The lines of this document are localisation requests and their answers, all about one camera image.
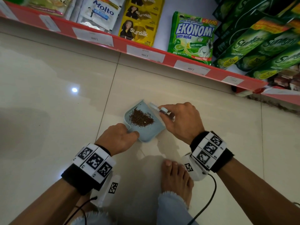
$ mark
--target toe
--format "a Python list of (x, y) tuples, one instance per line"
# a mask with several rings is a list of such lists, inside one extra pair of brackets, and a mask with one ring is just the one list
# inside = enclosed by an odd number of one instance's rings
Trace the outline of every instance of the toe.
[(178, 168), (178, 176), (183, 178), (183, 175), (185, 174), (185, 167), (184, 165), (180, 165), (179, 168)]
[(189, 178), (188, 182), (187, 182), (188, 187), (190, 187), (190, 189), (192, 189), (194, 187), (194, 181), (193, 179)]
[(172, 167), (172, 175), (176, 176), (178, 174), (178, 163), (173, 162), (173, 167)]
[(184, 180), (184, 182), (185, 182), (185, 185), (188, 184), (189, 178), (190, 178), (190, 175), (188, 174), (187, 171), (185, 171), (185, 173), (184, 173), (184, 175), (183, 175), (183, 180)]
[(172, 161), (164, 160), (163, 164), (161, 165), (161, 171), (163, 176), (170, 176), (172, 171)]

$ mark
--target toenail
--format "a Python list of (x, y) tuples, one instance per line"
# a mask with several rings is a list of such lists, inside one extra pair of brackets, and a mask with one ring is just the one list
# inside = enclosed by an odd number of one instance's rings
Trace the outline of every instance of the toenail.
[(165, 161), (166, 166), (171, 166), (172, 162), (170, 160)]

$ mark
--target yellow sunsilk sachet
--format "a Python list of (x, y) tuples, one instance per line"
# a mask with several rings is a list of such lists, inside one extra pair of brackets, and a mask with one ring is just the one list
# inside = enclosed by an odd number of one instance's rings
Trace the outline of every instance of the yellow sunsilk sachet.
[(156, 26), (143, 23), (140, 20), (123, 16), (119, 36), (137, 43), (152, 46), (156, 33)]
[(163, 7), (163, 0), (129, 0), (129, 4), (145, 7), (148, 11), (159, 14)]
[(136, 7), (128, 3), (126, 6), (125, 16), (133, 18), (135, 20), (140, 20), (145, 24), (151, 26), (157, 26), (159, 22), (160, 15), (158, 13), (153, 13), (144, 7)]

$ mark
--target coffee grounds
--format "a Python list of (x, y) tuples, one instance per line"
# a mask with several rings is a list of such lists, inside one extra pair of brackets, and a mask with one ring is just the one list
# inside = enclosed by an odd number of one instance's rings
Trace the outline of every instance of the coffee grounds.
[(130, 112), (129, 120), (133, 125), (140, 127), (146, 127), (154, 123), (154, 120), (150, 113), (144, 113), (141, 110), (137, 110), (137, 107)]

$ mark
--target right hand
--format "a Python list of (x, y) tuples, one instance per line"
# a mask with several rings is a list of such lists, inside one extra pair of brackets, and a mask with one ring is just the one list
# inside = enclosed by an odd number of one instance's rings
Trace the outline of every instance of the right hand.
[(196, 136), (205, 131), (200, 114), (191, 103), (168, 104), (158, 108), (162, 107), (171, 112), (170, 117), (175, 116), (175, 121), (172, 121), (168, 115), (159, 113), (167, 130), (179, 140), (190, 145)]

